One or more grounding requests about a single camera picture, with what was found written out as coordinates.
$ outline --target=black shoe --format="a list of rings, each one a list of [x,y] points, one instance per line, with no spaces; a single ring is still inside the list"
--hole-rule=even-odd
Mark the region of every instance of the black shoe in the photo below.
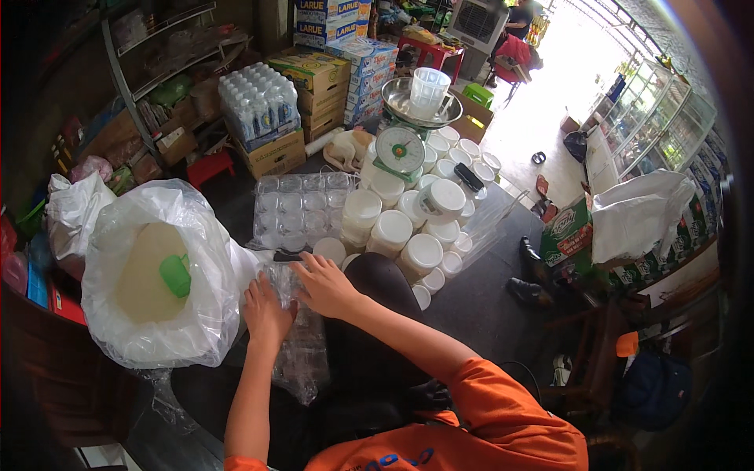
[[[505,283],[505,288],[528,306],[550,307],[553,305],[552,297],[538,284],[527,283],[518,278],[510,278]]]
[[[527,275],[530,275],[540,283],[546,283],[547,269],[544,266],[544,261],[529,243],[529,238],[527,236],[521,237],[519,254],[521,255],[523,268]]]

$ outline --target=black bag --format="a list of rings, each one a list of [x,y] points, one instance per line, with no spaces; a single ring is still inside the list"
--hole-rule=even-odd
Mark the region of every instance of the black bag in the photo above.
[[[586,131],[574,131],[565,135],[563,140],[565,148],[568,152],[571,152],[573,158],[578,163],[583,164],[584,159],[587,158],[587,132]]]
[[[642,351],[613,395],[611,418],[648,432],[665,430],[691,398],[691,368],[680,359]]]

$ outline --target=metal bowl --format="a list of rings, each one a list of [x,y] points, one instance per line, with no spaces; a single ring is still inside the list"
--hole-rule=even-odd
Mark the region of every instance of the metal bowl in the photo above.
[[[414,126],[438,129],[451,124],[463,115],[464,107],[452,93],[446,95],[440,110],[430,120],[411,114],[411,77],[394,78],[382,85],[385,108],[396,118]]]

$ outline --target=pink plastic bag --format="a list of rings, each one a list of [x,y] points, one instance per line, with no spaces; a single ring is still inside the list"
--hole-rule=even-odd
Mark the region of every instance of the pink plastic bag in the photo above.
[[[76,183],[79,180],[87,178],[94,172],[99,172],[102,180],[104,182],[109,182],[112,178],[112,165],[101,157],[90,155],[84,162],[71,169],[68,174],[68,179],[71,183]]]

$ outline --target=red plastic stool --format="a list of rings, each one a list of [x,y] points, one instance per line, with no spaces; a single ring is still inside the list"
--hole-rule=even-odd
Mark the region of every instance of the red plastic stool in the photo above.
[[[228,151],[223,149],[216,154],[202,157],[199,161],[189,165],[186,168],[186,173],[188,173],[188,182],[201,191],[199,186],[202,183],[226,169],[231,173],[231,176],[235,176],[231,156],[228,155]]]
[[[423,62],[427,58],[427,54],[432,54],[432,64],[429,66],[432,69],[443,70],[443,64],[448,57],[460,56],[458,63],[455,65],[455,71],[451,77],[451,84],[455,83],[455,79],[458,78],[458,72],[461,71],[461,63],[464,61],[464,48],[457,47],[455,50],[447,50],[439,44],[427,44],[425,42],[416,41],[415,39],[401,36],[398,41],[398,52],[401,51],[404,45],[410,44],[413,47],[417,47],[421,50],[419,58],[416,60],[417,67],[423,67]]]

